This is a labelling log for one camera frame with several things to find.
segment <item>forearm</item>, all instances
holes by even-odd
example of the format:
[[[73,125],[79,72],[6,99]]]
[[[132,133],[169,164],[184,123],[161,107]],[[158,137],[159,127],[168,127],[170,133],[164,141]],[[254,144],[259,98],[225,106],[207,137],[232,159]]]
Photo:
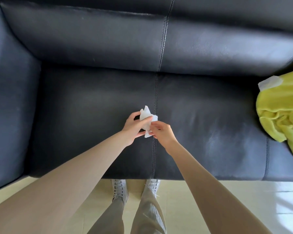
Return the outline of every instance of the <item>forearm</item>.
[[[59,233],[125,148],[119,132],[0,204],[0,233]]]
[[[174,143],[168,153],[174,158],[212,234],[271,233],[179,143]]]

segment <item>person's left hand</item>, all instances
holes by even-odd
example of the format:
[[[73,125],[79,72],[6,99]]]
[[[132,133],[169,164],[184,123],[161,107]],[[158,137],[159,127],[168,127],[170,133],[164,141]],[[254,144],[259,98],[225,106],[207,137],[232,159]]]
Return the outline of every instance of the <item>person's left hand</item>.
[[[153,116],[150,116],[150,117],[144,118],[141,121],[134,120],[134,118],[140,114],[141,112],[133,112],[132,114],[130,114],[129,118],[127,119],[124,125],[124,128],[122,129],[122,131],[126,132],[127,135],[129,136],[128,145],[131,145],[135,138],[142,136],[146,133],[145,131],[142,131],[142,132],[139,132],[139,131],[145,124],[150,123],[153,118]]]

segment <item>person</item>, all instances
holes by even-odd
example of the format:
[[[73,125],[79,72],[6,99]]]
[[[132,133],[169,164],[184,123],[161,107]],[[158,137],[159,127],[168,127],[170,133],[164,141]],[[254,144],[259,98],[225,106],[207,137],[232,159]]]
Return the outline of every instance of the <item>person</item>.
[[[47,173],[0,204],[0,234],[60,233],[94,189],[103,174],[152,117],[134,120],[93,148]],[[151,123],[152,135],[175,160],[211,234],[271,233],[233,194],[177,141],[171,127]],[[125,180],[112,180],[112,204],[88,232],[124,233],[122,212],[128,200]],[[156,201],[159,180],[148,180],[133,220],[131,233],[167,233],[163,213]]]

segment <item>beige floor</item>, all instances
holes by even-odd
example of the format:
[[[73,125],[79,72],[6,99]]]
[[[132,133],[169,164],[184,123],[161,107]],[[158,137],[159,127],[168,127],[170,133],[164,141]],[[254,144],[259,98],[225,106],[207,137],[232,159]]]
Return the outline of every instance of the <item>beige floor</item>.
[[[0,190],[0,202],[33,182],[25,178]],[[238,182],[223,184],[275,234],[293,234],[293,182]],[[123,220],[125,233],[139,205],[144,180],[128,180],[129,201]],[[158,202],[165,215],[169,234],[210,233],[184,181],[162,181]],[[63,234],[86,234],[112,199],[110,180],[101,180],[65,227]]]

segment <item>person's leg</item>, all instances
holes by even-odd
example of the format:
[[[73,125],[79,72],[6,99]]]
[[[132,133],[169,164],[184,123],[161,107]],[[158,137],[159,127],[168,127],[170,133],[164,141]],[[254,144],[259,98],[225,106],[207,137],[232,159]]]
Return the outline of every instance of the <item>person's leg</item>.
[[[136,216],[133,220],[131,234],[167,234],[166,225],[156,192],[160,180],[147,180],[141,196]]]
[[[112,204],[91,227],[88,234],[124,234],[123,211],[128,200],[126,180],[113,180],[114,197]]]

